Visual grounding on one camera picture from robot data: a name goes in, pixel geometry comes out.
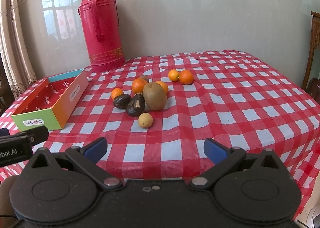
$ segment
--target red thermos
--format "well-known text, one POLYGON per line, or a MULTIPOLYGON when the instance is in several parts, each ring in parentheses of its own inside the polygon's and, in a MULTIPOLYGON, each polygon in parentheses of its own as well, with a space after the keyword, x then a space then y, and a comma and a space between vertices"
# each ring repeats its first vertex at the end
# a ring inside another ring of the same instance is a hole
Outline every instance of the red thermos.
POLYGON ((92 71, 102 73, 122 66, 116 0, 82 0, 78 12, 92 71))

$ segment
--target blue gripper pad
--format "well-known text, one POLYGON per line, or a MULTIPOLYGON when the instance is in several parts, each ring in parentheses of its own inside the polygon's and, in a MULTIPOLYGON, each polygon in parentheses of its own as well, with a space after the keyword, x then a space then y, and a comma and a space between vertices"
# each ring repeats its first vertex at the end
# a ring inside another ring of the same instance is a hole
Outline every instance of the blue gripper pad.
POLYGON ((7 128, 0 129, 0 137, 9 136, 10 132, 7 128))
POLYGON ((107 149, 107 140, 102 137, 82 148, 84 157, 94 164, 97 164, 98 161, 106 154, 107 149))
POLYGON ((230 153, 231 150, 222 144, 218 143, 217 141, 207 138, 204 141, 204 154, 215 164, 217 165, 224 159, 226 159, 230 153))

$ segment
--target red and white tablecloth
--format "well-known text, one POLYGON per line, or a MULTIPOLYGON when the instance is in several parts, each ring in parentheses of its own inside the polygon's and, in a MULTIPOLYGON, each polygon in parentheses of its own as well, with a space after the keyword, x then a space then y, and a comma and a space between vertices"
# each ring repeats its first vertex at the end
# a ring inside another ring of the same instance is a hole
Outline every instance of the red and white tablecloth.
MULTIPOLYGON (((204 155, 207 137, 227 147, 250 152, 269 147, 281 157, 302 194, 299 211, 308 201, 320 169, 320 106, 302 89, 261 60, 232 50, 139 57, 114 71, 93 73, 86 68, 89 86, 63 130, 50 133, 48 141, 34 147, 61 152, 84 146, 103 136, 108 152, 98 165, 118 178, 187 178, 212 166, 204 155), (188 69, 192 85, 171 82, 168 71, 188 69), (147 75, 169 86, 163 111, 151 111, 148 130, 137 118, 114 108, 111 91, 131 93, 135 78, 147 75)), ((0 128, 17 127, 10 117, 31 86, 0 117, 0 128)), ((21 172, 24 163, 5 167, 2 179, 21 172)))

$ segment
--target curtain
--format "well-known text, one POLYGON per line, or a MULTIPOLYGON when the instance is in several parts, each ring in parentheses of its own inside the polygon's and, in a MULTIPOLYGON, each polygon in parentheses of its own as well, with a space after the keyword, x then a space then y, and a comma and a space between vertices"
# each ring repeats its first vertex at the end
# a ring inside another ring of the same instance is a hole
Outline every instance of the curtain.
POLYGON ((18 0, 0 0, 0 53, 15 99, 36 82, 23 39, 18 0))

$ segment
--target glossy wall panel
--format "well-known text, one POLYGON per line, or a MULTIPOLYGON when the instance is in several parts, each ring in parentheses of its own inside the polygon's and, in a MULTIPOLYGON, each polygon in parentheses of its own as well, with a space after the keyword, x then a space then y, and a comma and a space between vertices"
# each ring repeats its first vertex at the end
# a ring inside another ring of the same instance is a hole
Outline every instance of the glossy wall panel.
MULTIPOLYGON (((89 64, 81 0, 27 0, 21 22, 38 77, 89 64)), ((311 11, 320 0, 117 0, 126 58, 178 52, 247 51, 301 85, 311 11)))

